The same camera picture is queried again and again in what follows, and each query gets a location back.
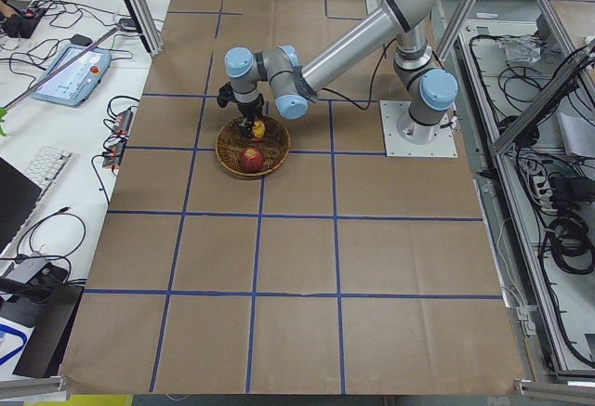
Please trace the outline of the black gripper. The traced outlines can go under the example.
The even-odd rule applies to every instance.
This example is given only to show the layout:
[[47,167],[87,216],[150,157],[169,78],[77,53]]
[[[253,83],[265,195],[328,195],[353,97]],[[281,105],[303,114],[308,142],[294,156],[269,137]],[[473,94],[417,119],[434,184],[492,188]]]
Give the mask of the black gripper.
[[238,123],[238,128],[242,136],[251,135],[251,123],[263,116],[264,97],[261,94],[249,102],[235,101],[238,110],[243,115],[243,119]]

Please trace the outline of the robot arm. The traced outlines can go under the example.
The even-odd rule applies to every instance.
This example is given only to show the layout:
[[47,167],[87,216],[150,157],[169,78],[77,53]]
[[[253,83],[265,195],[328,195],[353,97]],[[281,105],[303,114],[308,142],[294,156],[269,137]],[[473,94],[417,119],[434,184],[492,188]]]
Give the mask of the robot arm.
[[437,137],[458,91],[455,77],[436,65],[424,34],[423,22],[436,1],[380,0],[366,19],[305,65],[299,64],[292,46],[259,52],[234,47],[225,55],[229,80],[220,88],[217,103],[221,108],[229,103],[237,106],[243,115],[242,132],[249,137],[264,105],[258,83],[268,83],[278,112],[295,120],[307,112],[326,85],[394,40],[394,70],[411,96],[397,131],[410,143],[429,144]]

